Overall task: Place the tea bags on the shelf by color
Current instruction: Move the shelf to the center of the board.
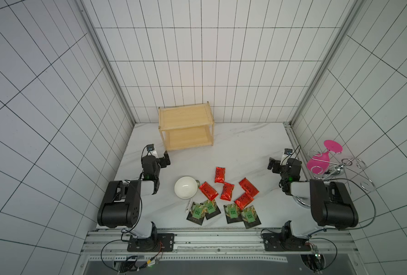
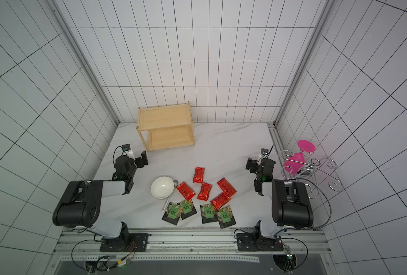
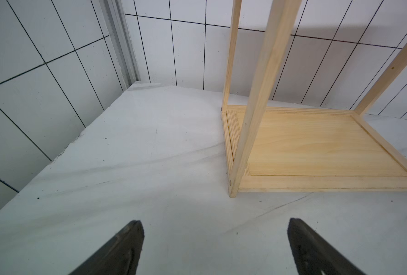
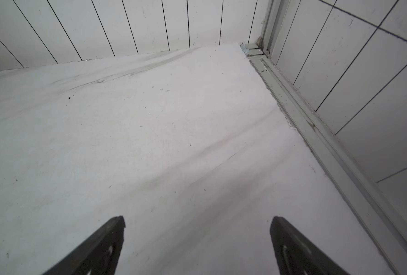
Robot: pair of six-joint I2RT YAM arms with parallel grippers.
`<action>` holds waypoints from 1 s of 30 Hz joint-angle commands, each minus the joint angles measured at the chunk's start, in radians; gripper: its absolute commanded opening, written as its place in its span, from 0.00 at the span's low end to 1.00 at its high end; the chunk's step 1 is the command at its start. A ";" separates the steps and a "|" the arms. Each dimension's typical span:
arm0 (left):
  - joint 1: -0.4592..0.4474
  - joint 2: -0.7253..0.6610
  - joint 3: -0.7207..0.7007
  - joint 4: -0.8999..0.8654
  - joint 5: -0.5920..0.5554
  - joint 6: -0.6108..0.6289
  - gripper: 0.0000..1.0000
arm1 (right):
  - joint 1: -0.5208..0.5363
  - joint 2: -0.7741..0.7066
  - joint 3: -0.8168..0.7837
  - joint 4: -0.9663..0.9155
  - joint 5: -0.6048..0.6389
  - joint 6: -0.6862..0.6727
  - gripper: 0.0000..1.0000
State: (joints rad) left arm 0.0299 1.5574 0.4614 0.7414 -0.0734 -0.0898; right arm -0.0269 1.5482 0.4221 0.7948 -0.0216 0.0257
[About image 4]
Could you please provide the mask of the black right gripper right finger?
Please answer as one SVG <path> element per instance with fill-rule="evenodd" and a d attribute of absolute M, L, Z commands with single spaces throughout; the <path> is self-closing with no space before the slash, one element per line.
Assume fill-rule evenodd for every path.
<path fill-rule="evenodd" d="M 269 232 L 281 275 L 347 274 L 285 218 L 275 216 Z"/>

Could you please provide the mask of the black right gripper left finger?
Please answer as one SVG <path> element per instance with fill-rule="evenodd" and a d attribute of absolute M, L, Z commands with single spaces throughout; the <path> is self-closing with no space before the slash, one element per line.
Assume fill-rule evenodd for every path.
<path fill-rule="evenodd" d="M 124 243 L 125 227 L 123 216 L 111 218 L 45 274 L 115 274 Z"/>

